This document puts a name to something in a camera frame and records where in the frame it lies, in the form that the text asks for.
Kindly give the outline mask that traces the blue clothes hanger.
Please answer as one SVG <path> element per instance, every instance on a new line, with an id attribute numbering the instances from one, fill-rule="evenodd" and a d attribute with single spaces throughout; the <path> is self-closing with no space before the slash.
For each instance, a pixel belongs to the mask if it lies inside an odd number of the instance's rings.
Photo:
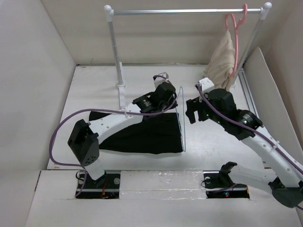
<path id="1" fill-rule="evenodd" d="M 184 101 L 184 89 L 182 86 L 179 87 L 177 93 L 177 107 L 175 108 L 176 114 L 178 115 L 179 130 L 181 135 L 181 145 L 183 152 L 186 151 L 186 132 L 185 132 L 185 101 Z"/>

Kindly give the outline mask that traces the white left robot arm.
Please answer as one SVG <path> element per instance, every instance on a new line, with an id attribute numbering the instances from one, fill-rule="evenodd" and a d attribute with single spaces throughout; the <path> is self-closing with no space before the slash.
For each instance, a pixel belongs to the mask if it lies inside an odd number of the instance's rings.
<path id="1" fill-rule="evenodd" d="M 155 91 L 147 93 L 120 111 L 98 120 L 85 122 L 79 120 L 68 139 L 68 146 L 78 162 L 89 175 L 89 182 L 94 187 L 105 183 L 106 171 L 102 168 L 98 157 L 99 145 L 113 134 L 142 121 L 156 117 L 176 106 L 176 89 L 168 81 L 156 86 Z"/>

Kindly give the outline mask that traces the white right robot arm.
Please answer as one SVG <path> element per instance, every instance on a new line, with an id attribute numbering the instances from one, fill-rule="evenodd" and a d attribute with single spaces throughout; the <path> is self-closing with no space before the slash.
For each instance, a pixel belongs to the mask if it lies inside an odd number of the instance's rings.
<path id="1" fill-rule="evenodd" d="M 196 88 L 199 97 L 186 102 L 186 116 L 190 123 L 212 120 L 219 124 L 228 134 L 251 148 L 273 171 L 267 174 L 228 162 L 219 171 L 220 183 L 224 186 L 249 185 L 272 194 L 286 207 L 298 207 L 303 201 L 303 165 L 270 135 L 255 114 L 236 107 L 232 93 L 221 88 L 204 93 L 199 85 Z"/>

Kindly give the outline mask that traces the black trousers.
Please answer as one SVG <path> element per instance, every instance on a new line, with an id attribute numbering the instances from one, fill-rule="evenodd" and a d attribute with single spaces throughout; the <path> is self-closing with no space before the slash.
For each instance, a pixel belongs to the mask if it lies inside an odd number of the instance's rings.
<path id="1" fill-rule="evenodd" d="M 141 115 L 91 112 L 86 136 L 93 136 L 99 149 L 124 153 L 167 154 L 183 152 L 177 115 Z"/>

